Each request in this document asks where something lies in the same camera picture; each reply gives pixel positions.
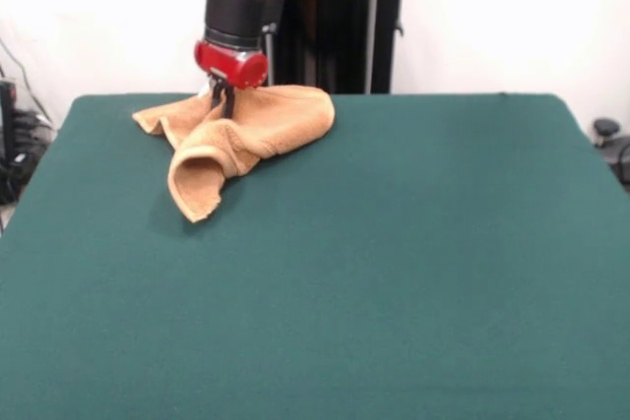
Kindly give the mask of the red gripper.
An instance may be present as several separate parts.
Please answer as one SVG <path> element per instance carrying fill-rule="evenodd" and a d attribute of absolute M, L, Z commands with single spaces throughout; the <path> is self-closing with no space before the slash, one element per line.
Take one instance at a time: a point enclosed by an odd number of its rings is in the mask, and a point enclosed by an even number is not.
<path fill-rule="evenodd" d="M 222 117 L 231 119 L 235 104 L 234 88 L 256 88 L 263 84 L 268 77 L 269 63 L 260 49 L 234 50 L 215 45 L 205 40 L 199 40 L 194 48 L 197 65 L 209 76 L 209 92 L 211 94 L 211 108 L 221 104 L 223 82 L 224 105 Z"/>

